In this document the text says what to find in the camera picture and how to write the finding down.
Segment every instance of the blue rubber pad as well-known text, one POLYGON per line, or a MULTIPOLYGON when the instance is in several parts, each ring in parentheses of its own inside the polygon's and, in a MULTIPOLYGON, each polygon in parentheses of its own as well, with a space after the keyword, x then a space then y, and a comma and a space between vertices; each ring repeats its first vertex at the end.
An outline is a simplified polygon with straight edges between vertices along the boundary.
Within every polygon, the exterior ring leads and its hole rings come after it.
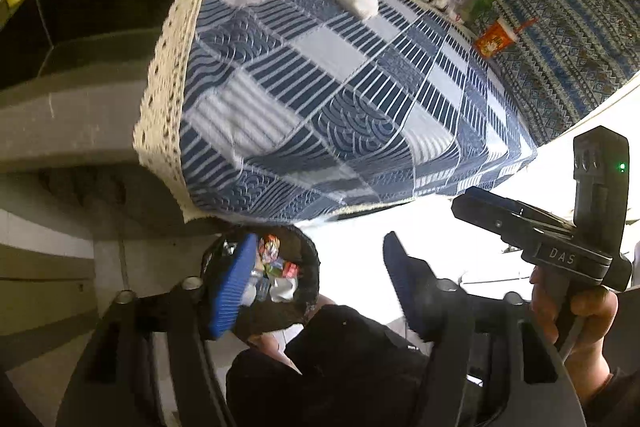
POLYGON ((233 261, 220 280, 215 295, 211 299, 211 319, 209 331, 218 339, 236 323, 244 288, 255 266, 258 250, 258 236, 249 233, 234 252, 233 261))

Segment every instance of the finger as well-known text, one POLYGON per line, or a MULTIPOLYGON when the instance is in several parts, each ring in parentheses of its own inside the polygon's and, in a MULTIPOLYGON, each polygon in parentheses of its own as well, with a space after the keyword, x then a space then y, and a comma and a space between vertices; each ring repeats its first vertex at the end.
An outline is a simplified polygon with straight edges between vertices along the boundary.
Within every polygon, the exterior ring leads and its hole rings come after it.
POLYGON ((586 291, 572 300, 572 311, 576 315, 587 317, 576 347, 579 349, 591 346, 609 331, 618 311, 618 296, 603 287, 586 291))
POLYGON ((531 309, 536 315, 545 319, 556 321, 558 318, 558 306, 546 292, 542 284, 534 284, 531 293, 531 309))
POLYGON ((556 327, 558 308, 546 293, 542 284, 533 286, 531 310, 546 338, 552 344, 555 343, 558 339, 558 327, 556 327))
POLYGON ((543 283, 543 272, 540 266, 536 266, 531 272, 531 277, 529 277, 529 282, 531 284, 542 284, 543 283))

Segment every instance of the lace trim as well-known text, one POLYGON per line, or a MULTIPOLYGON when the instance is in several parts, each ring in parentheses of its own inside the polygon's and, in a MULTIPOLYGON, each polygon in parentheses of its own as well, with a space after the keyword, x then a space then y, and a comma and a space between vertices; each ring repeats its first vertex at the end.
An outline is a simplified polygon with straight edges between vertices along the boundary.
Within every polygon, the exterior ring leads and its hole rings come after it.
POLYGON ((133 131, 133 147, 140 165, 171 190, 185 222, 209 215, 191 201, 180 163, 184 77, 201 2, 174 0, 149 64, 140 119, 133 131))

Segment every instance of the sleeve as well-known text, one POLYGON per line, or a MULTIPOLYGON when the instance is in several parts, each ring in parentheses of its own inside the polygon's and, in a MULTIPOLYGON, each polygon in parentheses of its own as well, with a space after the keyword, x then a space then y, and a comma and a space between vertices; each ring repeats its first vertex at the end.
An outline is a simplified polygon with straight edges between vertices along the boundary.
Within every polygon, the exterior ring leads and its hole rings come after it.
POLYGON ((616 370, 607 386, 585 407, 589 427, 638 427, 640 425, 640 371, 625 375, 616 370))

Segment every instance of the candy wrapper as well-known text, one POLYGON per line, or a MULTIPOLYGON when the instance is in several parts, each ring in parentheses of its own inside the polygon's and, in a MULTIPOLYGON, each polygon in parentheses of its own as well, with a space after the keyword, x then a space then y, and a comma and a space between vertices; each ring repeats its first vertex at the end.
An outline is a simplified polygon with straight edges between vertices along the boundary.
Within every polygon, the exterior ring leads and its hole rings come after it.
POLYGON ((282 257, 278 257, 272 263, 265 266, 265 272, 272 277, 282 277, 282 270, 286 261, 282 257))
POLYGON ((286 279, 294 279, 295 277, 298 277, 299 271, 297 264, 287 261, 282 269, 282 276, 286 279))
POLYGON ((258 245, 258 253, 260 260, 264 264, 273 263, 278 257, 280 251, 280 240, 275 235, 267 235, 260 240, 258 245))

